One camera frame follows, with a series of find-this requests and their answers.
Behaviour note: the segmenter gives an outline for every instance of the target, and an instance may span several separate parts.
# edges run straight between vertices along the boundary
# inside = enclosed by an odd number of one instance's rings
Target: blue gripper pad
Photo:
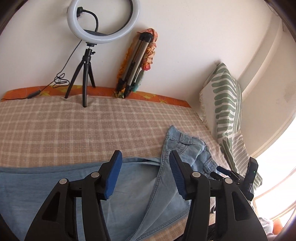
[[[186,191],[186,181],[181,171],[180,165],[183,165],[178,153],[176,151],[171,151],[169,156],[170,168],[172,170],[175,183],[178,189],[179,194],[186,199],[187,191]]]
[[[106,188],[104,192],[105,200],[113,194],[117,178],[122,165],[122,153],[121,151],[115,151],[111,157],[110,163],[113,163],[109,175],[106,178]]]

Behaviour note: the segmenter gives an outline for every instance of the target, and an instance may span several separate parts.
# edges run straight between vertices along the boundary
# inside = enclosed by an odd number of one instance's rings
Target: striped cushion cover
[[[201,119],[220,145],[230,168],[245,175],[249,155],[240,133],[242,90],[226,65],[219,64],[200,92]],[[262,183],[257,174],[254,189]]]

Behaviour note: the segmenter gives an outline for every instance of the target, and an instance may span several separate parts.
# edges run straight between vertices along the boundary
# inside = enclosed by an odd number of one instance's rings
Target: beige checkered fabric
[[[219,145],[198,115],[186,107],[114,98],[40,97],[0,103],[0,166],[43,167],[109,160],[123,156],[159,157],[168,128],[203,139],[213,159],[229,168]],[[180,236],[186,220],[149,240]]]

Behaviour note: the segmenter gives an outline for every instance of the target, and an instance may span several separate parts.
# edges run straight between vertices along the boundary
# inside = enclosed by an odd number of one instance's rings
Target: orange floral fabric
[[[45,86],[36,86],[36,87],[28,87],[28,88],[7,91],[6,94],[3,96],[3,98],[5,99],[25,98],[30,93],[43,89],[44,87]],[[60,86],[59,88],[52,88],[52,86],[48,86],[44,91],[41,92],[40,96],[65,96],[67,89],[68,89],[67,86]],[[114,97],[113,91],[114,91],[113,88],[108,88],[108,87],[96,87],[96,88],[93,88],[92,86],[87,87],[87,94],[90,96]],[[70,96],[79,95],[79,94],[82,94],[82,85],[73,85],[70,92]],[[178,105],[183,107],[190,107],[190,105],[184,100],[178,100],[170,97],[145,93],[141,91],[137,91],[136,93],[131,92],[127,99],[144,100],[144,101]]]

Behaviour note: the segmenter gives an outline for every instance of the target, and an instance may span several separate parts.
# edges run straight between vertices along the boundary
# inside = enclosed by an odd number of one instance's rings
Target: light blue denim
[[[170,169],[171,150],[176,150],[182,161],[207,177],[217,167],[201,139],[174,126],[167,132],[160,158],[124,158],[113,195],[102,201],[111,240],[146,239],[188,213],[190,202],[178,194]],[[15,235],[24,240],[37,211],[61,178],[82,179],[97,171],[101,164],[0,168],[0,213]],[[79,240],[85,240],[80,199],[77,226]]]

